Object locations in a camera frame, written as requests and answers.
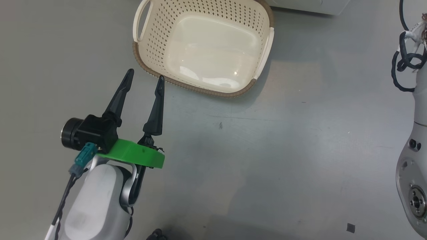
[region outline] basket rim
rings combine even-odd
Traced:
[[[274,15],[273,15],[273,11],[271,10],[270,6],[267,4],[267,2],[265,0],[254,0],[255,2],[259,3],[267,12],[267,16],[269,18],[269,24],[270,24],[270,28],[274,28]],[[139,54],[139,47],[138,47],[138,43],[137,42],[132,42],[132,48],[133,48],[133,54],[135,56],[135,59],[137,61],[137,63],[149,74],[155,76],[155,77],[160,77],[162,74],[154,71],[153,69],[149,68],[143,61],[142,58]],[[174,84],[176,86],[194,91],[194,92],[198,92],[198,93],[202,93],[202,94],[206,94],[206,95],[211,95],[211,96],[216,96],[216,97],[224,97],[224,98],[232,98],[232,97],[239,97],[245,93],[247,93],[257,82],[256,79],[252,79],[243,89],[237,91],[237,92],[233,92],[233,93],[223,93],[223,92],[218,92],[218,91],[213,91],[213,90],[209,90],[209,89],[205,89],[205,88],[199,88],[196,86],[192,86],[190,84],[187,83],[183,83],[181,81],[169,78],[167,76],[164,76],[165,80],[171,84]]]

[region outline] cream basket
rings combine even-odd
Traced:
[[[273,24],[264,0],[143,0],[133,24],[133,51],[155,77],[203,94],[237,97],[264,68]]]

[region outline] black cable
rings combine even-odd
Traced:
[[[88,170],[89,170],[88,168],[85,168],[85,170],[83,170],[83,173],[87,172]],[[61,202],[59,203],[58,210],[56,211],[55,217],[53,218],[53,221],[52,221],[53,226],[56,225],[56,221],[58,221],[59,219],[58,226],[56,227],[56,231],[55,231],[55,240],[59,239],[59,230],[61,229],[62,210],[64,209],[64,206],[65,206],[65,200],[67,199],[68,194],[70,194],[71,188],[74,186],[74,184],[78,179],[79,178],[77,178],[74,173],[71,174],[70,179],[68,180],[67,186],[65,187],[64,194],[62,195]]]
[[[126,230],[125,237],[128,236],[128,234],[129,234],[129,232],[131,231],[131,228],[132,228],[132,223],[133,223],[132,216],[133,216],[133,212],[134,212],[133,207],[131,207],[131,210],[132,210],[132,212],[131,212],[131,218],[129,219],[129,227],[128,227],[128,230]]]
[[[409,61],[412,61],[412,59],[414,59],[414,58],[423,61],[423,59],[420,59],[420,57],[423,57],[420,54],[408,53],[407,56],[408,56]],[[406,65],[405,60],[402,59],[397,64],[397,71],[403,72],[406,70],[407,67],[408,67],[408,65]]]
[[[52,225],[54,225],[54,226],[56,224],[56,221],[59,218],[59,215],[61,214],[61,211],[63,209],[63,205],[64,205],[64,202],[65,202],[65,199],[67,198],[68,193],[70,192],[70,189],[71,189],[71,187],[73,185],[75,177],[76,177],[76,175],[73,173],[73,174],[71,174],[70,179],[68,180],[67,186],[65,187],[64,194],[62,195],[61,202],[59,203],[58,210],[56,210],[56,214],[55,214],[55,216],[53,218],[53,221],[52,221]]]
[[[405,31],[409,31],[409,28],[405,23],[405,18],[403,17],[403,0],[400,0],[400,3],[399,3],[399,16],[401,18],[403,29],[405,29]]]
[[[406,32],[402,32],[399,37],[399,46],[401,50],[402,61],[405,63],[407,67],[410,67],[412,69],[421,69],[426,63],[426,58],[425,56],[422,56],[421,54],[417,54],[417,53],[413,53],[413,55],[411,55],[412,57],[409,58],[408,52],[406,50],[405,37],[406,37]],[[417,65],[411,64],[411,60],[413,58],[420,59],[421,63],[418,63]]]
[[[400,91],[413,93],[415,91],[415,88],[404,88],[398,82],[398,79],[396,77],[396,62],[397,62],[398,56],[399,56],[399,51],[396,51],[395,54],[394,54],[394,56],[393,56],[393,60],[392,60],[392,78],[393,78],[393,83],[395,84],[395,86]]]

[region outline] white cabinet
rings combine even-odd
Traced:
[[[270,6],[339,15],[350,0],[266,0]]]

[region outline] gray table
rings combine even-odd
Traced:
[[[138,4],[0,3],[2,239],[44,237],[77,154],[61,146],[64,122],[102,114],[129,68],[119,135],[142,136],[156,79],[132,54]],[[270,60],[250,92],[220,99],[167,85],[155,138],[165,166],[147,171],[127,239],[157,227],[183,240],[420,239],[395,186],[413,120],[411,94],[389,74],[397,12],[390,0],[354,0],[335,18],[275,11]]]

